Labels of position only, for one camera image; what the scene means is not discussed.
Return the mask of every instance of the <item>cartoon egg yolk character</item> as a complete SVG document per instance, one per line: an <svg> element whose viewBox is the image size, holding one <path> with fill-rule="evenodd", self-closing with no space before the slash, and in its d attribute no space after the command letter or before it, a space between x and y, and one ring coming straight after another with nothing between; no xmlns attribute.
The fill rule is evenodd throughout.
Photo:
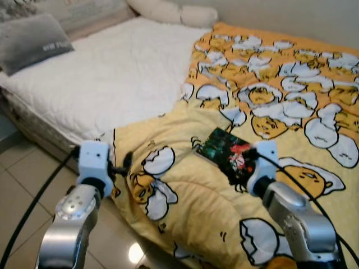
<svg viewBox="0 0 359 269"><path fill-rule="evenodd" d="M194 50L191 56L192 61L204 61L206 59L206 54L199 50Z"/></svg>
<svg viewBox="0 0 359 269"><path fill-rule="evenodd" d="M293 99L288 99L287 101L288 101L288 102L293 102L293 103L294 103L294 102L297 102L297 103L299 103L299 104L305 106L306 108L310 108L310 107L307 105L306 100L304 100L303 98L300 98L300 97L295 97L295 98L293 98Z"/></svg>
<svg viewBox="0 0 359 269"><path fill-rule="evenodd" d="M339 59L343 57L343 53L341 52L334 52L333 53L333 59Z"/></svg>
<svg viewBox="0 0 359 269"><path fill-rule="evenodd" d="M268 81L272 78L275 78L279 73L279 66L270 66L268 68L263 68L258 70L257 78L260 81Z"/></svg>
<svg viewBox="0 0 359 269"><path fill-rule="evenodd" d="M253 116L252 126L254 132L263 139L271 139L281 135L288 129L298 130L300 127L296 124L288 127L285 123L270 117Z"/></svg>
<svg viewBox="0 0 359 269"><path fill-rule="evenodd" d="M208 38L201 38L195 42L195 48L208 48Z"/></svg>
<svg viewBox="0 0 359 269"><path fill-rule="evenodd" d="M331 101L338 100L346 105L353 105L359 98L359 90L354 86L336 86L329 92Z"/></svg>
<svg viewBox="0 0 359 269"><path fill-rule="evenodd" d="M234 49L232 54L239 57L248 58L251 57L256 52L253 49Z"/></svg>
<svg viewBox="0 0 359 269"><path fill-rule="evenodd" d="M236 66L233 63L229 63L226 68L222 70L222 76L227 79L237 80L241 75L247 73L246 66Z"/></svg>
<svg viewBox="0 0 359 269"><path fill-rule="evenodd" d="M191 67L188 72L188 78L196 79L198 75L198 70L194 67Z"/></svg>
<svg viewBox="0 0 359 269"><path fill-rule="evenodd" d="M208 53L211 53L211 52L224 53L225 50L224 50L224 49L217 49L217 48L210 48L210 49L208 50Z"/></svg>
<svg viewBox="0 0 359 269"><path fill-rule="evenodd" d="M314 198L321 196L324 189L332 185L332 182L326 182L319 173L311 169L293 165L286 166L284 169L297 179ZM295 191L304 194L303 191L281 171L277 172L277 181L285 182Z"/></svg>
<svg viewBox="0 0 359 269"><path fill-rule="evenodd" d="M354 75L353 71L351 69L346 69L345 67L341 66L341 67L332 67L329 69L331 72L333 72L336 75L341 75L341 76L351 76Z"/></svg>
<svg viewBox="0 0 359 269"><path fill-rule="evenodd" d="M308 66L309 66L309 69L318 69L318 68L324 67L325 64L320 63L318 61L318 59L314 59L313 61L308 62Z"/></svg>
<svg viewBox="0 0 359 269"><path fill-rule="evenodd" d="M222 73L222 70L225 68L225 66L216 65L216 66L210 66L208 67L208 72L210 72L214 76L220 76Z"/></svg>
<svg viewBox="0 0 359 269"><path fill-rule="evenodd" d="M211 40L209 41L209 45L211 48L217 49L217 50L226 50L229 49L233 44L233 41L231 40L225 40L225 38L212 36Z"/></svg>
<svg viewBox="0 0 359 269"><path fill-rule="evenodd" d="M207 100L203 102L202 108L219 109L222 107L219 99Z"/></svg>
<svg viewBox="0 0 359 269"><path fill-rule="evenodd" d="M335 115L336 126L359 133L359 116L341 111Z"/></svg>
<svg viewBox="0 0 359 269"><path fill-rule="evenodd" d="M134 189L132 194L137 203L147 203L148 198L153 194L151 183L154 178L151 175L139 174L134 178Z"/></svg>
<svg viewBox="0 0 359 269"><path fill-rule="evenodd" d="M269 104L274 100L274 94L265 87L254 87L249 92L249 99L255 105Z"/></svg>
<svg viewBox="0 0 359 269"><path fill-rule="evenodd" d="M312 53L295 51L294 58L302 63L308 63L310 61L313 61L316 57Z"/></svg>
<svg viewBox="0 0 359 269"><path fill-rule="evenodd" d="M277 59L280 56L282 56L280 52L274 52L272 50L264 50L263 52L258 54L258 57L262 59L264 58Z"/></svg>
<svg viewBox="0 0 359 269"><path fill-rule="evenodd" d="M296 83L306 86L307 92L310 92L310 91L313 91L315 93L325 92L323 90L323 87L320 82L298 82L297 81Z"/></svg>

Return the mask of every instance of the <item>gray pillow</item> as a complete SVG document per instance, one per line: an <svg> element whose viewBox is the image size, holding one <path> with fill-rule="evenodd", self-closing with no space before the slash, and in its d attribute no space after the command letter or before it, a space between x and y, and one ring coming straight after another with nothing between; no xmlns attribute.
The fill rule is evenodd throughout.
<svg viewBox="0 0 359 269"><path fill-rule="evenodd" d="M52 15L41 14L0 24L0 67L8 76L71 50L69 39Z"/></svg>

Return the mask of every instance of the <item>white pillow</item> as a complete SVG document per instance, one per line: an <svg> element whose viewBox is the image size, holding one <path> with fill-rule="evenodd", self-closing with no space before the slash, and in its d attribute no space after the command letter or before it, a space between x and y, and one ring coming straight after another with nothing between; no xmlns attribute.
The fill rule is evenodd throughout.
<svg viewBox="0 0 359 269"><path fill-rule="evenodd" d="M211 7L183 6L181 19L188 26L212 27L218 21L218 13Z"/></svg>
<svg viewBox="0 0 359 269"><path fill-rule="evenodd" d="M145 18L169 24L192 27L212 27L218 20L217 10L211 7L183 6L166 0L127 0Z"/></svg>

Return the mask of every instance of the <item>cartoon egg character print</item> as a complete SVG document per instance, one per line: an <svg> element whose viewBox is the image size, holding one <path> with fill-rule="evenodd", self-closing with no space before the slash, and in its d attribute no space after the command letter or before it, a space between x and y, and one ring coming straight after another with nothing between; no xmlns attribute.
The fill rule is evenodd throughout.
<svg viewBox="0 0 359 269"><path fill-rule="evenodd" d="M291 92L284 99L283 113L292 118L308 118L314 114L318 105L314 92Z"/></svg>
<svg viewBox="0 0 359 269"><path fill-rule="evenodd" d="M310 49L294 50L294 58L301 63L307 63L310 69L321 68L325 65L325 62L319 61L320 56L321 53Z"/></svg>
<svg viewBox="0 0 359 269"><path fill-rule="evenodd" d="M209 40L209 45L211 48L214 48L218 51L224 52L225 50L231 48L234 41L229 35L212 35Z"/></svg>
<svg viewBox="0 0 359 269"><path fill-rule="evenodd" d="M286 237L265 220L241 220L240 236L242 248L253 266L263 265L276 256L292 257Z"/></svg>
<svg viewBox="0 0 359 269"><path fill-rule="evenodd" d="M346 188L337 175L316 165L301 163L292 157L280 158L279 165L297 179L315 199ZM306 196L283 172L277 171L276 180L288 184L292 189Z"/></svg>
<svg viewBox="0 0 359 269"><path fill-rule="evenodd" d="M226 129L229 133L234 129L234 127L239 127L244 124L247 119L246 113L241 111L239 107L221 109L220 112L229 121L231 121L231 125L229 125Z"/></svg>
<svg viewBox="0 0 359 269"><path fill-rule="evenodd" d="M245 79L243 75L248 72L247 62L241 59L235 59L229 61L229 63L222 69L220 76L222 80L227 81L238 81L241 82Z"/></svg>
<svg viewBox="0 0 359 269"><path fill-rule="evenodd" d="M359 116L344 111L338 104L328 104L319 109L317 116L305 125L309 142L320 149L327 149L341 166L355 167L358 163L358 147L352 138L338 131L346 128L358 133Z"/></svg>
<svg viewBox="0 0 359 269"><path fill-rule="evenodd" d="M184 101L186 101L188 103L189 99L192 97L194 91L195 91L195 87L192 83L184 83L181 86L182 89L182 97L181 99L183 99Z"/></svg>
<svg viewBox="0 0 359 269"><path fill-rule="evenodd" d="M330 101L344 105L355 105L359 98L359 78L354 82L334 81L334 87L329 92Z"/></svg>
<svg viewBox="0 0 359 269"><path fill-rule="evenodd" d="M283 103L261 106L252 110L252 128L256 135L269 140L280 136L289 129L297 131L302 127L301 115L289 117L285 114Z"/></svg>
<svg viewBox="0 0 359 269"><path fill-rule="evenodd" d="M330 71L337 75L359 74L359 58L350 53L344 52L323 52L323 58L327 58L327 65Z"/></svg>
<svg viewBox="0 0 359 269"><path fill-rule="evenodd" d="M207 78L220 76L228 64L228 60L222 52L208 52L206 54L208 61L200 61L197 64L197 69L200 74Z"/></svg>
<svg viewBox="0 0 359 269"><path fill-rule="evenodd" d="M275 41L273 46L259 46L258 57L259 58L279 58L282 56L282 50L290 49L293 47L293 43L290 41Z"/></svg>
<svg viewBox="0 0 359 269"><path fill-rule="evenodd" d="M225 108L229 104L229 95L226 90L207 84L201 86L196 94L196 98L202 100L202 108Z"/></svg>
<svg viewBox="0 0 359 269"><path fill-rule="evenodd" d="M279 73L280 66L272 66L270 61L271 58L260 58L254 55L248 60L248 71L254 72L259 81L275 78Z"/></svg>
<svg viewBox="0 0 359 269"><path fill-rule="evenodd" d="M188 71L188 78L195 80L198 76L197 68L191 67Z"/></svg>
<svg viewBox="0 0 359 269"><path fill-rule="evenodd" d="M307 91L326 93L334 88L333 80L324 76L314 77L286 77L282 80L282 88L285 91Z"/></svg>
<svg viewBox="0 0 359 269"><path fill-rule="evenodd" d="M247 58L256 53L262 40L257 36L236 36L232 45L232 54Z"/></svg>
<svg viewBox="0 0 359 269"><path fill-rule="evenodd" d="M174 164L175 154L171 147L165 146L150 152L142 161L143 170L131 175L132 195L139 204L145 204L146 215L157 221L165 217L169 205L177 203L177 194L160 177Z"/></svg>
<svg viewBox="0 0 359 269"><path fill-rule="evenodd" d="M279 103L282 99L282 92L268 84L255 83L240 89L237 97L251 109L255 109L262 105Z"/></svg>
<svg viewBox="0 0 359 269"><path fill-rule="evenodd" d="M314 77L319 75L320 70L317 68L311 69L308 63L301 63L300 61L285 63L281 66L279 71L280 77Z"/></svg>
<svg viewBox="0 0 359 269"><path fill-rule="evenodd" d="M204 61L206 60L207 51L201 47L201 40L195 43L194 49L192 51L191 59L193 61Z"/></svg>

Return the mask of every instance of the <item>yellow blanket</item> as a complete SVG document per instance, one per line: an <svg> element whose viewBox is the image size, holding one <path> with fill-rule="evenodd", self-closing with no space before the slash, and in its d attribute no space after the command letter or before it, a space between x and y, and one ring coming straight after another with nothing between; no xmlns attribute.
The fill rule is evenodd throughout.
<svg viewBox="0 0 359 269"><path fill-rule="evenodd" d="M194 154L220 127L250 143L274 140L280 165L359 253L358 63L353 49L216 24L194 45L176 108L114 130L116 166L134 153L116 181L121 214L191 268L296 268L261 201ZM277 180L300 191L281 172Z"/></svg>

